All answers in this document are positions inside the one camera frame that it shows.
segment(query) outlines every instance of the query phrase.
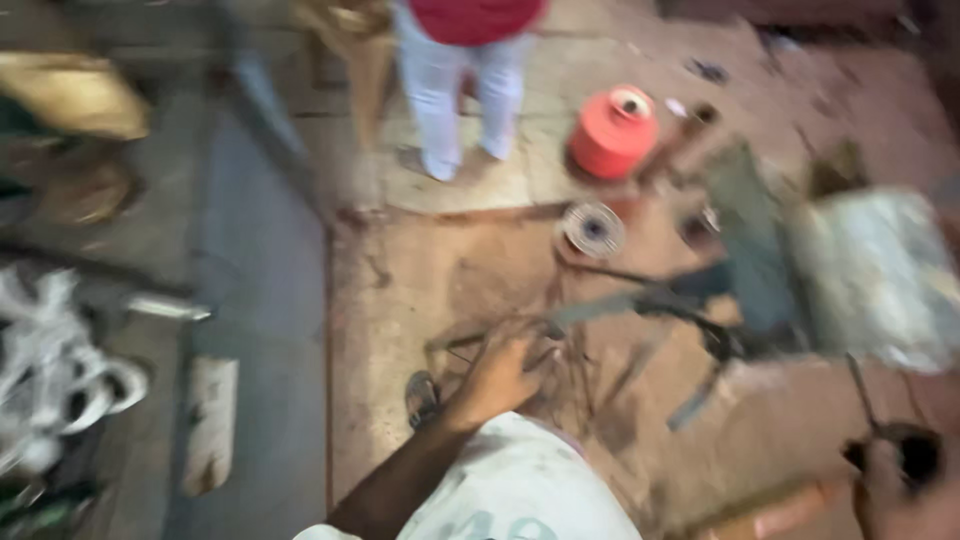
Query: wire spool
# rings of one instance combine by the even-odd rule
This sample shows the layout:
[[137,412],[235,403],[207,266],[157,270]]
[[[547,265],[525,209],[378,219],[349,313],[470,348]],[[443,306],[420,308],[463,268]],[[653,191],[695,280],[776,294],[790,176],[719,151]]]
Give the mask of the wire spool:
[[590,258],[608,258],[620,251],[626,237],[623,222],[603,203],[589,202],[566,210],[558,224],[558,249]]

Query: red shirt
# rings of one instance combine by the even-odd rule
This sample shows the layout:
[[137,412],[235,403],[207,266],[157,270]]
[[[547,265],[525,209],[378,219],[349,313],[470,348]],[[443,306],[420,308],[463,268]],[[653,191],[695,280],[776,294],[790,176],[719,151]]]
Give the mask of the red shirt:
[[410,8],[435,41],[475,47],[519,34],[546,0],[410,0]]

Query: metal rod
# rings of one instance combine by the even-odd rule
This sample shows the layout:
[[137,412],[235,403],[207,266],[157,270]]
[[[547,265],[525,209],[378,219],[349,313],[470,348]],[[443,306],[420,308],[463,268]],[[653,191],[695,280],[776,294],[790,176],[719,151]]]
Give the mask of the metal rod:
[[880,431],[880,422],[876,420],[874,406],[870,403],[870,395],[867,394],[867,385],[863,382],[863,373],[860,371],[860,364],[856,356],[847,353],[847,365],[850,366],[850,374],[853,376],[853,383],[856,384],[856,392],[860,395],[860,402],[863,404],[863,411],[867,415],[867,424],[870,425],[870,431],[877,433]]
[[638,184],[648,184],[660,171],[671,167],[677,155],[697,141],[710,126],[720,121],[720,112],[709,103],[699,103],[692,110],[692,114],[684,118],[673,133],[653,149],[634,173]]

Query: red spool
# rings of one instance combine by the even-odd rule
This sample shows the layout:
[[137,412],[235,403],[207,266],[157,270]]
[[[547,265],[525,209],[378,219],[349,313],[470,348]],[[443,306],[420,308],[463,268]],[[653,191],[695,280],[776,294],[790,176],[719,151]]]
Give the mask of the red spool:
[[625,182],[657,143],[653,101],[633,86],[591,96],[568,141],[573,161],[599,180]]

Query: sandal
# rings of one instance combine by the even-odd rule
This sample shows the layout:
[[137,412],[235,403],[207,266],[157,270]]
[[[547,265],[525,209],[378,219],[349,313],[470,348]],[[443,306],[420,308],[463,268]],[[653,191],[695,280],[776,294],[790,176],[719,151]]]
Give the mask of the sandal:
[[433,383],[433,378],[428,371],[418,371],[410,376],[404,399],[407,404],[410,427],[414,430],[418,430],[440,413],[437,386]]

